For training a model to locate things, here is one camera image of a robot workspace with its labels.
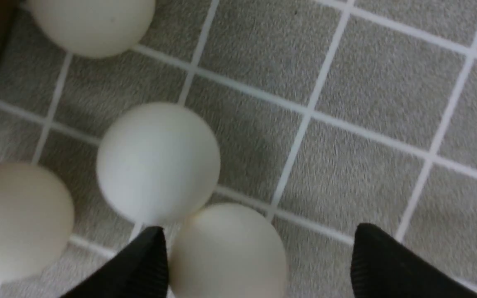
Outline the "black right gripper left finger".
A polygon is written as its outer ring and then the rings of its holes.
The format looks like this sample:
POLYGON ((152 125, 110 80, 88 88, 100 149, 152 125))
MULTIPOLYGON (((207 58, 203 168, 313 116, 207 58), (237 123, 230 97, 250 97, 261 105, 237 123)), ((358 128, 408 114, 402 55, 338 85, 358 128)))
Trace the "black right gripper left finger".
POLYGON ((166 298, 168 288, 164 230, 160 226, 151 226, 62 297, 166 298))

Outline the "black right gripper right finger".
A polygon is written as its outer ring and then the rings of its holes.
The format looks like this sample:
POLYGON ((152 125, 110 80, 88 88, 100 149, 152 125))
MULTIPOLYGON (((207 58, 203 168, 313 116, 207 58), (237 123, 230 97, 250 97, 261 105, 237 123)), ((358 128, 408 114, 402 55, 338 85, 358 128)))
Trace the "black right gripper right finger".
POLYGON ((356 228, 350 279, 356 298, 477 298, 371 223, 356 228))

